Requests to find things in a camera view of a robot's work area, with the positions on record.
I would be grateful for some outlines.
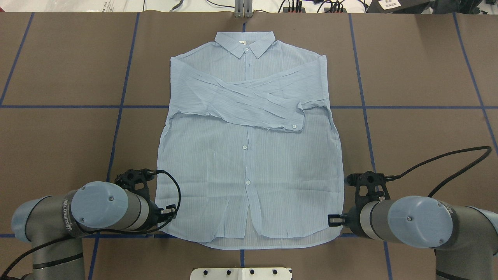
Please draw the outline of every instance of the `light blue shirt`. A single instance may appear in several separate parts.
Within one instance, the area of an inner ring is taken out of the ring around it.
[[[221,249],[334,239],[327,214],[342,212],[344,178],[326,57],[273,32],[219,32],[172,57],[157,166],[182,190],[171,235]],[[156,203],[176,199],[159,176]]]

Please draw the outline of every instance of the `shirt sleeve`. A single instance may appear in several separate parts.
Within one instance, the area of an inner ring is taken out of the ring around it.
[[[175,58],[171,59],[170,110],[286,132],[302,130],[304,122],[298,100],[226,83]]]

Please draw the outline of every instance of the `black cable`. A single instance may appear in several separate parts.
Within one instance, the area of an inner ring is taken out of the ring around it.
[[[362,4],[363,4],[363,7],[365,8],[365,13],[367,13],[367,8],[368,8],[369,6],[367,5],[366,0],[358,0],[358,1],[360,1],[360,3],[362,3]]]
[[[278,8],[278,12],[280,12],[280,10],[282,10],[282,7],[283,7],[283,4],[285,3],[285,0],[282,1],[282,4],[280,4],[280,8]]]
[[[173,8],[171,8],[170,11],[173,11],[173,10],[176,10],[178,8],[180,8],[180,6],[183,4],[183,0],[180,0],[180,2],[178,4],[176,4]]]
[[[330,1],[330,8],[328,12],[332,12],[332,9],[335,10],[336,6],[337,6],[337,1],[334,2],[334,5],[332,5],[332,1]]]
[[[397,180],[397,179],[400,179],[402,178],[403,176],[407,175],[408,173],[412,172],[414,169],[418,168],[418,167],[421,167],[422,165],[424,164],[427,164],[427,163],[430,163],[432,161],[435,161],[437,159],[440,159],[442,157],[445,157],[445,156],[449,156],[449,155],[452,155],[452,154],[457,154],[457,153],[461,153],[461,152],[468,152],[468,151],[474,151],[474,150],[486,150],[486,152],[481,155],[478,159],[474,160],[473,162],[471,162],[469,165],[465,166],[464,168],[458,170],[456,173],[454,173],[453,175],[449,176],[448,178],[444,179],[441,183],[439,183],[428,195],[428,197],[432,197],[434,196],[434,194],[436,194],[436,192],[438,192],[444,185],[446,185],[449,181],[455,179],[456,177],[458,177],[459,175],[461,175],[462,173],[464,173],[465,171],[469,170],[470,168],[474,167],[476,164],[478,164],[479,162],[483,161],[486,157],[488,157],[488,155],[490,155],[491,151],[493,150],[490,146],[479,146],[479,147],[474,147],[474,148],[467,148],[467,149],[461,149],[461,150],[455,150],[455,151],[451,151],[451,152],[447,152],[447,153],[444,153],[444,154],[441,154],[441,155],[438,155],[438,156],[435,156],[433,158],[430,158],[426,161],[423,161],[417,165],[415,165],[414,167],[408,169],[407,171],[403,172],[402,174],[400,175],[391,175],[391,176],[386,176],[385,177],[385,180],[387,182],[389,181],[394,181],[394,180]]]
[[[330,4],[332,4],[332,1],[330,1],[330,0],[325,0],[325,1],[323,1],[323,2],[320,4],[320,6],[318,7],[318,10],[317,10],[316,12],[317,12],[317,13],[319,13],[319,12],[320,12],[320,9],[321,9],[321,8],[322,8],[322,6],[323,6],[323,4],[325,4],[325,3],[327,3],[327,2],[329,2]]]
[[[178,213],[178,209],[180,209],[180,203],[182,201],[182,194],[181,194],[180,186],[178,185],[178,182],[176,182],[175,178],[173,178],[173,176],[171,176],[171,174],[169,174],[168,172],[166,172],[164,170],[156,170],[156,173],[157,174],[166,174],[166,175],[168,175],[168,177],[175,184],[176,189],[178,190],[178,204],[176,205],[176,212]],[[161,226],[156,227],[156,228],[151,229],[151,230],[146,230],[146,231],[121,231],[121,230],[114,230],[114,229],[100,229],[100,230],[95,230],[95,231],[89,231],[89,232],[86,232],[86,233],[93,234],[93,233],[97,233],[97,232],[113,232],[113,233],[130,234],[130,235],[149,234],[149,233],[153,233],[155,231],[158,231],[158,230],[164,228],[172,220],[173,220],[173,217],[170,217],[169,219],[167,219],[166,221],[164,221],[164,224],[162,224]]]
[[[206,1],[213,4],[213,5],[219,6],[219,7],[235,8],[234,6],[216,4],[216,3],[211,2],[210,0],[206,0]]]
[[[0,280],[8,280],[10,277],[7,277],[7,274],[15,267],[15,265],[17,265],[17,263],[19,263],[22,259],[24,259],[25,257],[27,257],[28,255],[30,255],[31,253],[35,252],[35,251],[38,251],[40,249],[43,249],[47,246],[50,246],[52,244],[55,244],[57,242],[61,242],[61,241],[66,241],[66,240],[69,240],[69,239],[72,239],[73,237],[70,236],[70,235],[67,235],[67,236],[64,236],[64,237],[61,237],[61,238],[58,238],[58,239],[55,239],[55,240],[52,240],[52,241],[49,241],[47,243],[43,243],[42,245],[39,245],[39,246],[36,246],[28,251],[26,251],[25,253],[23,253],[22,255],[20,255],[19,257],[17,257],[17,259],[15,259],[8,267],[7,269],[3,272],[3,274],[0,276]]]

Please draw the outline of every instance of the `blue tape line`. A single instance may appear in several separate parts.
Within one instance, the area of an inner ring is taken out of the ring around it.
[[[391,258],[389,257],[389,247],[387,246],[386,241],[384,241],[384,254],[385,261],[387,262],[387,276],[389,277],[389,280],[392,280]]]
[[[349,17],[349,26],[351,29],[351,40],[353,42],[353,52],[355,55],[355,64],[356,64],[356,74],[358,76],[358,85],[360,87],[360,97],[362,99],[362,107],[363,107],[363,118],[365,120],[365,129],[367,131],[367,140],[369,143],[369,151],[370,151],[370,161],[372,163],[372,168],[374,172],[377,172],[375,169],[375,159],[374,159],[374,149],[372,148],[372,139],[370,137],[370,127],[369,127],[369,122],[368,122],[368,116],[367,116],[367,109],[365,106],[365,96],[363,95],[363,84],[362,84],[362,78],[360,75],[360,64],[358,62],[358,53],[356,49],[356,42],[355,42],[355,31],[353,28],[353,18],[351,17],[351,14],[348,14]],[[384,242],[384,254],[385,254],[385,263],[387,266],[387,275],[389,276],[389,280],[392,280],[392,272],[391,272],[391,261],[389,259],[389,249],[387,247],[387,243]]]
[[[245,257],[245,251],[241,250],[241,268],[246,267],[246,257]]]
[[[119,105],[2,105],[13,109],[118,109]]]
[[[177,238],[177,237],[172,236],[170,234],[154,234],[154,238]]]
[[[339,235],[340,238],[356,238],[358,237],[358,235],[354,234],[354,233],[343,233],[341,235]]]
[[[460,42],[460,47],[462,48],[462,53],[463,53],[464,58],[465,58],[465,63],[467,64],[467,68],[469,69],[470,78],[472,79],[472,83],[474,85],[474,89],[476,90],[477,98],[479,99],[479,104],[481,105],[481,109],[483,110],[484,119],[486,120],[486,125],[488,126],[488,130],[489,130],[490,135],[491,135],[491,140],[493,141],[493,145],[495,146],[495,152],[498,154],[497,141],[495,139],[495,135],[493,134],[493,129],[491,128],[490,120],[488,119],[488,114],[486,113],[486,109],[484,107],[484,102],[483,102],[483,99],[481,97],[481,93],[479,92],[479,88],[477,87],[477,82],[476,82],[476,79],[474,77],[474,73],[472,71],[472,67],[470,66],[469,58],[467,57],[467,52],[465,51],[465,46],[464,46],[464,42],[462,40],[462,35],[460,33],[460,27],[458,26],[457,14],[456,13],[453,13],[453,21],[455,22],[455,27],[457,29],[458,40]]]
[[[123,105],[126,109],[169,109],[169,105]]]
[[[360,97],[362,99],[362,107],[363,107],[363,119],[365,120],[365,128],[367,129],[367,140],[369,143],[369,151],[370,151],[370,162],[372,164],[373,171],[376,172],[375,170],[375,160],[374,160],[374,152],[372,148],[372,139],[370,138],[370,127],[369,127],[369,122],[368,122],[368,117],[367,117],[367,109],[365,107],[365,96],[363,95],[363,84],[362,84],[362,77],[360,75],[360,64],[358,62],[358,53],[356,50],[356,41],[355,41],[355,31],[353,29],[353,18],[351,17],[351,14],[348,14],[349,16],[349,27],[351,29],[351,39],[353,42],[353,52],[355,55],[355,64],[356,64],[356,74],[358,77],[358,85],[360,88]]]
[[[92,261],[90,262],[90,270],[88,271],[88,280],[92,280],[93,277],[93,271],[95,268],[95,260],[97,259],[97,249],[99,248],[99,234],[96,234],[95,238],[95,243],[94,243],[94,250],[92,253]]]
[[[19,59],[19,55],[21,54],[22,46],[24,46],[24,42],[26,41],[26,37],[28,35],[29,27],[31,26],[31,22],[33,21],[34,13],[31,13],[29,17],[28,25],[26,26],[26,30],[24,31],[24,35],[22,36],[21,44],[19,45],[19,49],[17,50],[17,54],[15,55],[14,62],[12,63],[12,67],[10,68],[10,72],[7,77],[7,81],[5,82],[5,86],[3,87],[3,92],[0,97],[0,105],[2,105],[5,95],[7,94],[8,85],[10,83],[10,79],[12,78],[12,74],[14,73],[15,66],[17,64],[17,60]]]
[[[11,109],[119,109],[120,105],[1,105]],[[123,105],[124,109],[169,109],[169,105]]]
[[[109,159],[109,168],[107,169],[106,182],[109,182],[109,180],[110,180],[111,169],[113,167],[114,154],[116,151],[116,141],[118,139],[118,131],[120,129],[121,116],[123,114],[123,105],[125,103],[126,87],[128,86],[128,76],[129,76],[129,70],[131,67],[131,59],[133,58],[133,50],[134,50],[134,46],[135,46],[136,31],[138,29],[138,20],[139,19],[140,19],[140,13],[138,12],[138,13],[136,13],[135,27],[133,30],[133,37],[131,39],[131,48],[129,50],[128,65],[126,67],[126,74],[124,76],[123,93],[121,95],[121,102],[120,102],[120,111],[118,113],[118,120],[116,121],[116,129],[114,131],[113,146],[111,149],[111,157]],[[100,239],[100,233],[97,233],[97,235],[95,237],[94,251],[92,254],[92,263],[90,265],[90,272],[88,274],[88,280],[92,280],[93,271],[94,271],[94,267],[95,267],[95,260],[97,258],[97,250],[99,248],[99,239]]]
[[[120,105],[0,105],[6,109],[119,109]],[[330,109],[498,109],[498,106],[332,105]],[[169,105],[123,105],[123,109],[169,109]]]
[[[128,86],[128,76],[129,76],[129,70],[131,67],[131,59],[133,58],[133,49],[134,49],[134,45],[135,45],[136,31],[138,29],[138,20],[139,19],[140,19],[140,13],[136,13],[135,29],[133,31],[133,38],[131,40],[131,48],[129,50],[128,65],[126,67],[126,74],[124,76],[123,93],[121,94],[121,103],[120,103],[120,107],[119,107],[120,111],[118,112],[118,121],[116,122],[116,129],[114,131],[113,146],[111,149],[111,158],[109,159],[109,168],[107,169],[106,182],[110,181],[111,169],[113,167],[114,154],[116,151],[116,141],[118,139],[118,131],[120,129],[121,116],[123,114],[123,105],[125,103],[126,88]]]

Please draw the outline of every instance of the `metal stand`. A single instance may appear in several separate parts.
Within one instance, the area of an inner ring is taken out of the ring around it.
[[[252,17],[252,0],[235,0],[235,17]]]

